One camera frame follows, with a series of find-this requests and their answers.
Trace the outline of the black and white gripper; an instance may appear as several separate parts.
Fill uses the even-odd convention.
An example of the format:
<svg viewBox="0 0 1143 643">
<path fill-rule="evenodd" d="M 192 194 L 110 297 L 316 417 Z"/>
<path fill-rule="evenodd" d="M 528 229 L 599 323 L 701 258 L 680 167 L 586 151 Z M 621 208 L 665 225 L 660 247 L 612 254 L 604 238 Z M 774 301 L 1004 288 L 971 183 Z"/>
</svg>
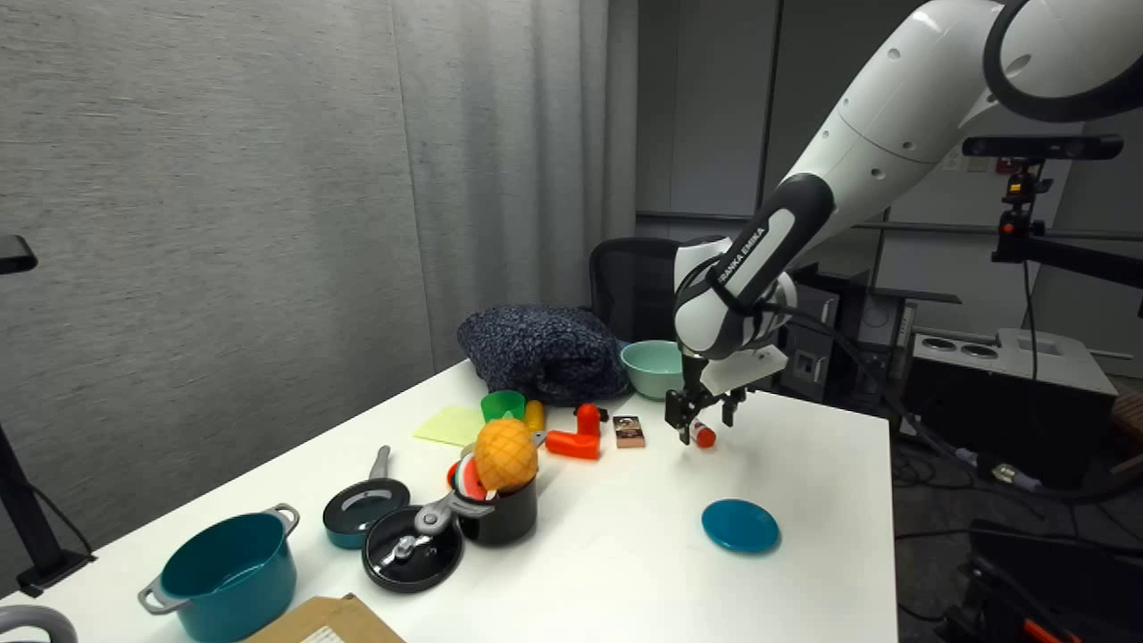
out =
<svg viewBox="0 0 1143 643">
<path fill-rule="evenodd" d="M 729 254 L 733 238 L 714 237 L 684 243 L 674 249 L 673 287 L 674 311 L 673 332 L 684 349 L 684 389 L 670 389 L 665 420 L 680 443 L 689 443 L 689 401 L 721 395 L 721 425 L 735 425 L 735 412 L 749 385 L 780 376 L 791 357 L 780 349 L 780 332 L 798 308 L 798 282 L 780 274 L 754 303 L 733 308 L 712 274 Z"/>
</svg>

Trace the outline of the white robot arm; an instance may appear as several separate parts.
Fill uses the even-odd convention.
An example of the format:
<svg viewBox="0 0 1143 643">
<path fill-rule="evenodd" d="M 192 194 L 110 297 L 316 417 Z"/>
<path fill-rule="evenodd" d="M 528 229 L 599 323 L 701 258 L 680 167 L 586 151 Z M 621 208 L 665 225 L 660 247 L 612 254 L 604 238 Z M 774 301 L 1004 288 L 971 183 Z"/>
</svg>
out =
<svg viewBox="0 0 1143 643">
<path fill-rule="evenodd" d="M 665 420 L 689 439 L 788 367 L 791 264 L 888 211 L 989 110 L 1096 123 L 1140 107 L 1143 0 L 924 0 L 849 80 L 774 194 L 735 237 L 674 249 L 684 385 Z"/>
</svg>

